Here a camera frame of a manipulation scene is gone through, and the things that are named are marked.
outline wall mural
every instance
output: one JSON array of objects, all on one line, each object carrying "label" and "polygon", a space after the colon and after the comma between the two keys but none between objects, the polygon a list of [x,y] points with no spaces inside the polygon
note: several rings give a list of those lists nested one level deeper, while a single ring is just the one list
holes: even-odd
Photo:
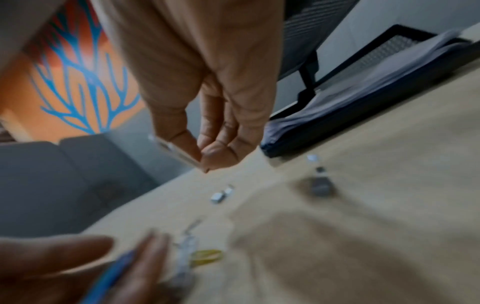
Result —
[{"label": "wall mural", "polygon": [[0,118],[14,137],[56,142],[101,133],[142,107],[88,0],[64,5],[0,78]]}]

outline black tray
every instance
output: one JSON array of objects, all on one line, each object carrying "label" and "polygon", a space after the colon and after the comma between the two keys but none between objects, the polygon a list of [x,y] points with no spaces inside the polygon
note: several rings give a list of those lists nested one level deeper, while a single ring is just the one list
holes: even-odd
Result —
[{"label": "black tray", "polygon": [[[392,39],[400,37],[409,43],[416,44],[430,39],[433,36],[435,35],[432,33],[399,25],[393,26],[332,72],[317,81],[315,86],[317,88],[326,88],[336,81],[355,74],[358,70],[350,68],[351,72],[349,72],[349,67],[352,67],[355,64],[358,65],[358,63],[365,60],[369,54],[381,49],[385,45],[388,46],[389,41]],[[452,43],[459,41],[465,42],[466,40],[455,39],[452,40]],[[401,48],[399,50],[396,50],[395,48],[390,49],[391,54],[388,52],[381,52],[386,55],[383,58],[402,50]],[[275,143],[262,145],[261,149],[264,154],[270,158],[294,154],[301,149],[305,149],[319,141],[325,140],[382,110],[432,87],[437,84],[439,80],[450,75],[454,70],[479,57],[480,43],[471,44],[460,50],[447,53],[411,74],[402,77],[395,83],[360,98],[348,106],[335,110],[323,117],[314,119],[286,132]],[[303,106],[293,105],[284,111],[277,113],[275,116],[272,116],[271,119],[286,117],[302,108]]]}]

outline blue tree pattern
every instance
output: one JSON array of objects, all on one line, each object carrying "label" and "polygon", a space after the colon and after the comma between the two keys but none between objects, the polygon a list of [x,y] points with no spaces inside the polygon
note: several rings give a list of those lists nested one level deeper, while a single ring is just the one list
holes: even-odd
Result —
[{"label": "blue tree pattern", "polygon": [[[39,75],[38,80],[41,80],[43,84],[53,93],[53,95],[61,102],[64,109],[57,110],[52,105],[52,103],[45,97],[42,93],[39,83],[34,79],[32,73],[28,73],[30,82],[34,86],[36,92],[39,94],[40,98],[43,101],[43,106],[41,109],[66,123],[67,125],[74,127],[78,130],[81,130],[87,134],[95,134],[96,129],[99,132],[105,132],[111,129],[112,122],[114,119],[122,112],[132,109],[140,100],[140,95],[137,93],[133,98],[128,100],[128,87],[129,87],[129,75],[125,66],[122,66],[122,82],[121,85],[117,82],[115,77],[113,64],[108,53],[103,55],[99,51],[99,40],[102,34],[102,27],[99,22],[94,18],[94,11],[92,10],[91,4],[88,0],[74,0],[75,5],[78,8],[76,14],[85,14],[88,28],[91,33],[92,39],[92,64],[87,64],[86,60],[83,58],[81,49],[80,49],[80,38],[79,38],[79,23],[78,20],[75,21],[75,26],[72,28],[72,23],[67,20],[67,14],[65,8],[62,8],[56,15],[57,23],[50,22],[48,24],[52,29],[51,35],[48,37],[43,37],[43,41],[46,45],[55,53],[56,56],[61,60],[61,68],[63,73],[63,83],[60,85],[65,85],[66,96],[62,96],[59,92],[59,84],[56,83],[52,76],[52,68],[47,60],[45,54],[44,46],[39,42],[35,42],[37,50],[40,50],[39,60],[35,60],[32,54],[27,52],[27,55],[32,60],[34,66],[34,71]],[[66,46],[62,42],[67,42],[67,46],[73,50],[73,58],[69,58],[69,55],[66,51]],[[108,69],[108,74],[110,80],[113,84],[113,88],[116,94],[119,97],[119,103],[116,107],[112,105],[111,97],[105,86],[99,77],[99,68],[100,68],[100,56],[105,56],[105,61]],[[97,128],[92,127],[92,124],[87,118],[87,105],[86,105],[86,96],[85,90],[82,85],[78,85],[78,90],[80,94],[80,106],[76,105],[72,97],[72,89],[70,84],[70,69],[75,69],[80,72],[86,82],[87,94],[90,97]],[[106,103],[106,108],[108,114],[106,118],[102,119],[99,98],[98,94],[103,95],[103,100]]]}]

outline hand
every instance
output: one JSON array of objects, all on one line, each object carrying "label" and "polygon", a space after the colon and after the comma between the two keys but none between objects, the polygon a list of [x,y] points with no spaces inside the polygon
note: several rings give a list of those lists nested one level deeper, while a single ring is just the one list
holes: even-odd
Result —
[{"label": "hand", "polygon": [[[108,304],[144,304],[166,260],[169,238],[150,234],[135,262],[109,295]],[[31,240],[0,238],[0,303],[78,302],[108,266],[62,273],[99,259],[113,240],[106,236],[59,236]]]},{"label": "hand", "polygon": [[[261,142],[275,102],[284,2],[92,0],[137,79],[157,136],[204,171],[238,164]],[[200,93],[197,140],[186,107]]]}]

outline desk surface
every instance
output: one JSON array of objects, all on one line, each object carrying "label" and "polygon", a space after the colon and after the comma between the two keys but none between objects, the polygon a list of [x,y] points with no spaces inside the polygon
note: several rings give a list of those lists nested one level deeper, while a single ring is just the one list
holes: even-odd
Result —
[{"label": "desk surface", "polygon": [[[185,174],[86,233],[131,248],[150,227],[178,235],[199,216],[203,248],[187,303],[475,303],[480,300],[480,63],[315,153],[337,187],[308,194],[305,155]],[[212,205],[228,184],[234,193]]]}]

